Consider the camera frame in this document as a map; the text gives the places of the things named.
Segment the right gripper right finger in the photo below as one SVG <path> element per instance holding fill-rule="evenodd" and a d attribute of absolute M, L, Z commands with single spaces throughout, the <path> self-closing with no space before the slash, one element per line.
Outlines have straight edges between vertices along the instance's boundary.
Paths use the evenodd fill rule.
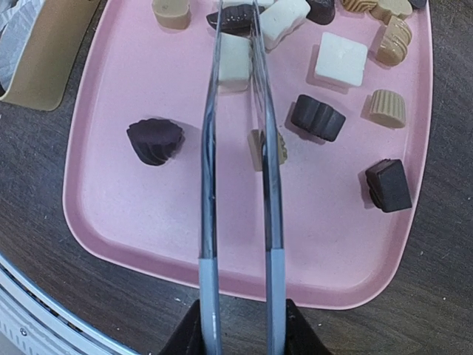
<path fill-rule="evenodd" d="M 294 301 L 286 299 L 286 334 L 284 354 L 329 355 Z"/>

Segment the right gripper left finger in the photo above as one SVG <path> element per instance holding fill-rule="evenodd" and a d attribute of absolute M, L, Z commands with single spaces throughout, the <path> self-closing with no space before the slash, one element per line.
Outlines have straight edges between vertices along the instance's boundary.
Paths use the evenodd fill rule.
<path fill-rule="evenodd" d="M 192 303 L 159 355 L 205 355 L 199 300 Z"/>

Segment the metal tongs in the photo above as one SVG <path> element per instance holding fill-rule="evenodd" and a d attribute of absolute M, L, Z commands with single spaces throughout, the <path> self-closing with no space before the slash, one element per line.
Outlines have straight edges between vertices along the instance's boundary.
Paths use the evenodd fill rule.
<path fill-rule="evenodd" d="M 253 96 L 262 124 L 262 179 L 265 212 L 265 287 L 267 352 L 283 354 L 286 335 L 285 249 L 279 134 L 270 90 L 259 4 L 253 1 Z M 222 32 L 217 31 L 203 117 L 201 148 L 200 322 L 206 354 L 222 353 L 217 266 L 216 107 Z"/>

